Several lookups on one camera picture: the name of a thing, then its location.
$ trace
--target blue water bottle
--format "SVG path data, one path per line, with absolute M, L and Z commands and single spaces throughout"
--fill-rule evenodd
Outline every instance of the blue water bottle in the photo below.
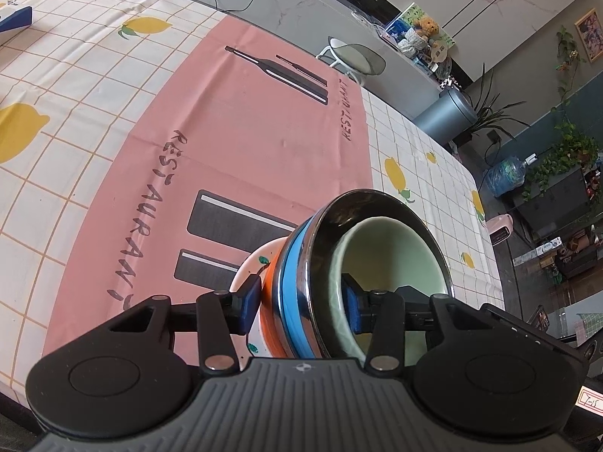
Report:
M 485 182 L 494 197 L 500 197 L 505 192 L 523 185 L 526 178 L 526 168 L 536 159 L 536 154 L 530 155 L 525 160 L 511 156 L 488 170 Z

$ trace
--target white stool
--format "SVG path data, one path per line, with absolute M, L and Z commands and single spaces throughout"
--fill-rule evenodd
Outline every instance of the white stool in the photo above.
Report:
M 385 69 L 385 60 L 376 52 L 361 44 L 346 44 L 339 39 L 329 37 L 329 45 L 316 56 L 320 60 L 327 53 L 334 61 L 329 65 L 337 65 L 344 69 L 344 73 L 360 86 L 364 85 L 364 76 L 380 75 Z

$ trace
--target blue stripe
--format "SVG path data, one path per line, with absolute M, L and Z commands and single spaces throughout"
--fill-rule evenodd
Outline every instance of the blue stripe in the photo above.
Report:
M 299 232 L 293 243 L 287 258 L 285 260 L 285 269 L 283 270 L 282 297 L 283 301 L 283 322 L 286 325 L 291 343 L 295 347 L 297 354 L 301 359 L 314 359 L 314 352 L 306 338 L 302 326 L 302 317 L 297 305 L 297 266 L 302 251 L 303 237 L 308 230 L 310 221 L 306 221 L 306 226 Z

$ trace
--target grid pattern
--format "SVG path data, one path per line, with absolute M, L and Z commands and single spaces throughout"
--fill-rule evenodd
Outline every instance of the grid pattern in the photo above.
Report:
M 0 392 L 27 406 L 23 385 L 92 199 L 138 118 L 225 14 L 190 0 L 16 2 L 32 6 L 33 24 L 0 47 L 0 108 L 49 117 L 0 164 Z M 171 27 L 120 37 L 134 16 Z
M 580 317 L 582 324 L 576 324 L 576 336 L 578 338 L 578 345 L 582 345 L 597 331 L 603 328 L 603 313 L 578 313 L 578 316 Z
M 490 236 L 473 205 L 471 191 L 477 187 L 471 174 L 410 120 L 364 89 L 363 102 L 373 188 L 406 201 L 423 220 L 445 255 L 457 299 L 475 308 L 485 302 L 504 308 Z M 387 175 L 388 158 L 403 172 L 403 194 Z

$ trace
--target hanging plant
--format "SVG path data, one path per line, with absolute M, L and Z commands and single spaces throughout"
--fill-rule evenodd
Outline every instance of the hanging plant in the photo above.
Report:
M 557 32 L 557 57 L 562 60 L 556 66 L 556 70 L 559 72 L 557 93 L 559 93 L 560 104 L 557 107 L 553 107 L 551 112 L 561 111 L 563 119 L 570 122 L 566 114 L 566 106 L 570 103 L 568 96 L 574 88 L 574 79 L 576 78 L 578 67 L 580 63 L 586 63 L 586 60 L 580 56 L 574 36 L 563 25 L 559 32 Z
M 575 166 L 590 168 L 599 155 L 597 141 L 578 131 L 568 118 L 568 97 L 574 88 L 578 67 L 586 60 L 580 56 L 574 36 L 563 25 L 557 32 L 557 57 L 561 60 L 556 66 L 559 72 L 557 92 L 560 103 L 551 109 L 551 113 L 559 114 L 560 123 L 555 128 L 561 132 L 562 138 L 549 148 L 536 165 L 528 168 L 523 190 L 525 201 L 530 200 L 534 183 L 539 186 L 542 195 L 549 188 L 551 176 L 569 172 Z

